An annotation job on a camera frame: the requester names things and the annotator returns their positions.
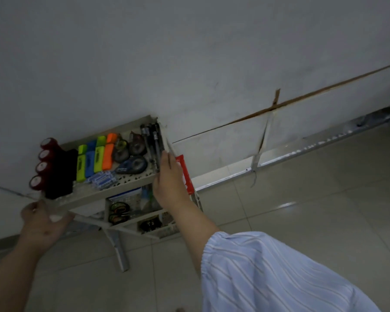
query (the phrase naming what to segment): tiled floor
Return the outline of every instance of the tiled floor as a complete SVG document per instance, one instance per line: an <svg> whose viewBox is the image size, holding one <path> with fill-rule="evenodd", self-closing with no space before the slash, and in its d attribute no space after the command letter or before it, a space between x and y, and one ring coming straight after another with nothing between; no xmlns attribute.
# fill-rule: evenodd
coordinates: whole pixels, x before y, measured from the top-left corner
<svg viewBox="0 0 390 312"><path fill-rule="evenodd" d="M390 311L390 126L201 191L229 233L263 231L330 267ZM182 238L122 236L120 273L103 232L62 240L42 259L27 311L200 311Z"/></svg>

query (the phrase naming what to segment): yellow highlighter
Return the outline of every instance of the yellow highlighter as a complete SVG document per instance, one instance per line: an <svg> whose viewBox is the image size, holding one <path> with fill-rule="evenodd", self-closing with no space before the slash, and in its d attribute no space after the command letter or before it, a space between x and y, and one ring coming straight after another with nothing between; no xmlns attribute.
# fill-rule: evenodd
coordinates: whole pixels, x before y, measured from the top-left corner
<svg viewBox="0 0 390 312"><path fill-rule="evenodd" d="M94 160L94 173L101 172L103 170L104 159L104 147L95 148L95 160Z"/></svg>
<svg viewBox="0 0 390 312"><path fill-rule="evenodd" d="M76 161L76 181L85 181L85 154L78 156Z"/></svg>

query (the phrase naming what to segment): blue striped shirt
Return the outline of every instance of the blue striped shirt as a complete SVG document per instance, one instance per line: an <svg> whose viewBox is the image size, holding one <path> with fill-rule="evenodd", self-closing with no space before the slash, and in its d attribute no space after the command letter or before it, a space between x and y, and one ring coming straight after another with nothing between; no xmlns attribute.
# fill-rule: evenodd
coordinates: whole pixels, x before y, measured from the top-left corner
<svg viewBox="0 0 390 312"><path fill-rule="evenodd" d="M348 280L263 232L215 233L201 279L203 311L379 311Z"/></svg>

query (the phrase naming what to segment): red package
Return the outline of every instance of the red package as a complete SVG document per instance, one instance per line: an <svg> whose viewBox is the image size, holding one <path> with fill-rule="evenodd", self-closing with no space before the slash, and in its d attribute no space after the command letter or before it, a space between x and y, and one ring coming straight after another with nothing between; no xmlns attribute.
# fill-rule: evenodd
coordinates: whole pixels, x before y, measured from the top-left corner
<svg viewBox="0 0 390 312"><path fill-rule="evenodd" d="M186 190L189 195L192 195L195 192L194 186L192 185L191 178L189 177L188 169L186 168L185 160L183 159L183 154L176 157L176 162L182 167L183 176L182 180L185 184Z"/></svg>

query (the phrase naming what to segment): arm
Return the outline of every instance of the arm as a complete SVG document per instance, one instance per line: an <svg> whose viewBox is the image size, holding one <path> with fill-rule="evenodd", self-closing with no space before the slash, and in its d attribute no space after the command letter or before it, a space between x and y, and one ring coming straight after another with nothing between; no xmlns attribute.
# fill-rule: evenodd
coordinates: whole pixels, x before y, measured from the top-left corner
<svg viewBox="0 0 390 312"><path fill-rule="evenodd" d="M182 168L175 158L163 151L161 172L153 184L156 200L175 219L192 257L195 269L201 270L204 247L219 228L190 200L182 182Z"/></svg>
<svg viewBox="0 0 390 312"><path fill-rule="evenodd" d="M24 226L19 241L0 262L0 311L24 310L37 262L73 219L73 214L67 214L53 223L43 201L27 205L21 216Z"/></svg>

